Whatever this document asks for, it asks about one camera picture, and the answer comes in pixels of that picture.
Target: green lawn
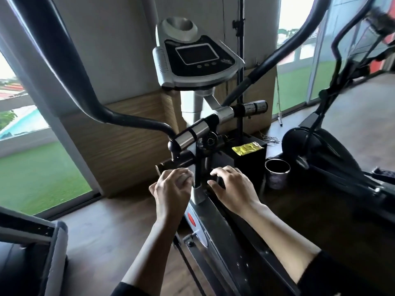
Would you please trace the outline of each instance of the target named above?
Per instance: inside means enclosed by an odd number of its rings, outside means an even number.
[[[334,67],[335,63],[333,61],[321,62],[318,64],[311,99],[317,98],[318,93],[329,86]],[[279,74],[281,110],[286,110],[306,101],[310,73],[311,66],[295,69],[289,73]],[[279,95],[277,93],[277,86],[275,86],[273,114],[279,112],[277,106],[278,101]]]
[[[90,191],[59,142],[0,158],[0,206],[36,214]]]

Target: black sleeve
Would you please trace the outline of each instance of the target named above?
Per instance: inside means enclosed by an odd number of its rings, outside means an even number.
[[[149,296],[147,293],[143,292],[139,288],[131,286],[130,284],[126,284],[120,282],[114,291],[111,293],[111,296]]]
[[[309,264],[298,287],[304,296],[383,295],[323,251]]]

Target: wooden floor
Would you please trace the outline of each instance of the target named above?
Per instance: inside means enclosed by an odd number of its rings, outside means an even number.
[[[376,165],[395,170],[395,76],[371,79],[339,97],[323,127],[335,135],[363,168]],[[313,109],[275,122],[269,136],[279,139]],[[268,148],[268,156],[281,146]],[[323,185],[297,181],[288,190],[271,192],[267,203],[291,227],[326,249],[381,290],[395,295],[395,238],[370,222],[355,221],[343,194]],[[146,188],[116,199],[103,199],[62,218],[69,227],[67,269],[63,295],[109,295],[129,268],[151,225],[155,202]],[[198,276],[197,267],[193,264]],[[204,283],[209,295],[212,291]],[[200,295],[183,260],[171,249],[162,295]]]

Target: person's left hand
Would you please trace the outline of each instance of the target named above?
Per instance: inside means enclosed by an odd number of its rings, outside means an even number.
[[[190,178],[177,187],[177,179],[182,174],[190,174]],[[179,224],[191,198],[193,173],[188,168],[165,170],[156,183],[149,186],[156,201],[156,219],[158,221],[172,221]]]

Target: foot pedal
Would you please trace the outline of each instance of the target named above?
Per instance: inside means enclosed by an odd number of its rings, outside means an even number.
[[[373,179],[378,179],[389,184],[395,185],[395,172],[390,170],[384,170],[377,167],[372,171],[371,177]]]

